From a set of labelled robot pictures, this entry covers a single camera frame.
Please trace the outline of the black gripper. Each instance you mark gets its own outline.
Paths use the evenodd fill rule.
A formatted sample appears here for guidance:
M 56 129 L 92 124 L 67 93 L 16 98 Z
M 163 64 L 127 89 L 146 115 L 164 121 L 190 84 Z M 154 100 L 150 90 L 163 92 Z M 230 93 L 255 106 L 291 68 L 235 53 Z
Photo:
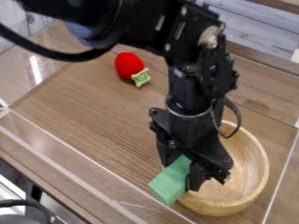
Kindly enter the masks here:
M 156 136 L 156 149 L 163 167 L 174 162 L 190 166 L 186 191 L 198 192 L 206 181 L 227 182 L 234 167 L 231 155 L 221 138 L 231 138 L 221 130 L 225 107 L 235 110 L 230 100 L 217 100 L 205 110 L 189 111 L 171 103 L 167 109 L 151 108 L 150 129 Z

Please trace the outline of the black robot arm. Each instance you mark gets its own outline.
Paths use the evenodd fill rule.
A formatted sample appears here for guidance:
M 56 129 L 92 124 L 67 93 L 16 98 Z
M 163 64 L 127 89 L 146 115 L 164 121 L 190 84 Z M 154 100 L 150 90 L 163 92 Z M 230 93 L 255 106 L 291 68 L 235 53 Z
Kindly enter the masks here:
M 18 0 L 31 12 L 86 29 L 94 53 L 123 44 L 162 56 L 168 66 L 164 108 L 151 108 L 150 127 L 163 166 L 187 158 L 183 188 L 201 189 L 210 179 L 226 182 L 234 160 L 221 130 L 227 94 L 239 72 L 227 51 L 219 15 L 197 0 Z

